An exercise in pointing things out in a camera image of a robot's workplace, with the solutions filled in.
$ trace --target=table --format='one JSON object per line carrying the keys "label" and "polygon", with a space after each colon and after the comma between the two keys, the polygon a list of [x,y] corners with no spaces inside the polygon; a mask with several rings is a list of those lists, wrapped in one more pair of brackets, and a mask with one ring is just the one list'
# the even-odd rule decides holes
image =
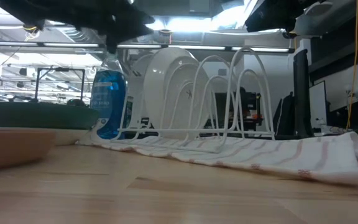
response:
{"label": "table", "polygon": [[358,187],[57,147],[0,170],[0,223],[358,223]]}

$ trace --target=bowl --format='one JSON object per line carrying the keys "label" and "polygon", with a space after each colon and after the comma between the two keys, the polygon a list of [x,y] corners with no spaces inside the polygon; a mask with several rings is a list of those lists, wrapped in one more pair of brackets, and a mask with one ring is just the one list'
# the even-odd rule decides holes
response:
{"label": "bowl", "polygon": [[0,130],[0,168],[44,158],[54,140],[50,131]]}
{"label": "bowl", "polygon": [[70,146],[80,140],[89,130],[53,128],[0,128],[0,131],[50,131],[56,134],[55,146]]}
{"label": "bowl", "polygon": [[98,111],[79,106],[0,102],[0,128],[89,130],[98,116]]}

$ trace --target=ceiling light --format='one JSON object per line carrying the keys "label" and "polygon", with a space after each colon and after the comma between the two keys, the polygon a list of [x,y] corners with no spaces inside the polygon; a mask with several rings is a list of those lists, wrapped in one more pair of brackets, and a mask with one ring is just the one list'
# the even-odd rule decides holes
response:
{"label": "ceiling light", "polygon": [[50,77],[50,76],[45,76],[45,78],[49,78],[50,80],[52,80],[52,81],[56,81],[56,78],[52,78],[52,77]]}
{"label": "ceiling light", "polygon": [[56,86],[60,86],[60,87],[65,88],[65,89],[69,89],[68,85],[65,84],[65,83],[56,83]]}
{"label": "ceiling light", "polygon": [[[232,47],[233,51],[240,50],[241,47]],[[268,47],[251,47],[252,50],[256,52],[276,52],[276,53],[289,53],[290,49],[281,49],[281,48],[268,48]]]}
{"label": "ceiling light", "polygon": [[224,50],[225,47],[219,46],[192,46],[192,45],[169,45],[168,47],[179,47],[187,50]]}
{"label": "ceiling light", "polygon": [[174,32],[203,32],[209,31],[210,26],[211,18],[174,18],[168,22],[166,29]]}
{"label": "ceiling light", "polygon": [[[0,90],[0,93],[28,93],[28,94],[35,94],[35,90]],[[66,94],[71,96],[81,96],[80,92],[74,92],[74,91],[38,91],[40,94]],[[84,96],[90,97],[92,95],[91,92],[84,92]]]}
{"label": "ceiling light", "polygon": [[119,49],[161,49],[161,45],[148,45],[148,44],[120,44],[117,46]]}
{"label": "ceiling light", "polygon": [[220,27],[227,28],[228,26],[235,26],[238,23],[238,18],[244,17],[245,10],[245,6],[237,6],[219,13],[212,21],[211,30],[218,30]]}
{"label": "ceiling light", "polygon": [[65,25],[64,22],[58,22],[58,21],[48,21],[52,25]]}
{"label": "ceiling light", "polygon": [[23,29],[23,26],[1,25],[0,29]]}
{"label": "ceiling light", "polygon": [[162,30],[165,29],[164,23],[160,19],[156,19],[152,24],[146,24],[146,26],[152,30]]}
{"label": "ceiling light", "polygon": [[278,32],[278,31],[284,31],[284,29],[268,29],[268,30],[261,30],[259,32],[267,33],[267,32]]}
{"label": "ceiling light", "polygon": [[46,47],[100,47],[99,44],[44,43]]}
{"label": "ceiling light", "polygon": [[35,42],[5,42],[0,41],[0,46],[10,46],[10,47],[36,47],[37,43]]}

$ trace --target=yellow cable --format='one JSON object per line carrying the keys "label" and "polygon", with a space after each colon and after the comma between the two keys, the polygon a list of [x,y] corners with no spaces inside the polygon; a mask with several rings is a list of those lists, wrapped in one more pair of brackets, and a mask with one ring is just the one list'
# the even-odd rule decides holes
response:
{"label": "yellow cable", "polygon": [[353,68],[353,82],[352,82],[352,91],[351,91],[351,103],[349,106],[349,116],[347,117],[346,131],[351,127],[351,116],[352,116],[352,104],[353,104],[353,94],[354,87],[356,83],[356,75],[357,75],[357,58],[358,58],[358,0],[356,0],[356,51],[354,52],[354,68]]}
{"label": "yellow cable", "polygon": [[37,27],[32,27],[32,28],[25,28],[25,27],[23,27],[23,29],[25,29],[25,30],[35,30]]}

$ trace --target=white striped towel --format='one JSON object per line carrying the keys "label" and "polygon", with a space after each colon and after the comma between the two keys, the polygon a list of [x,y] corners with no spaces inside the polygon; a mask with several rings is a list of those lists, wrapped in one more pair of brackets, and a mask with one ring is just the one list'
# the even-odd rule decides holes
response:
{"label": "white striped towel", "polygon": [[[220,153],[169,149],[163,146],[175,145],[179,141],[155,136],[138,139],[130,144],[90,141],[89,137],[88,135],[88,138],[79,141],[79,144],[91,144],[115,151],[134,151],[146,156],[169,157],[207,166],[271,172],[290,175],[297,179],[358,185],[356,133],[291,141],[228,138]],[[163,146],[140,145],[145,142]]]}

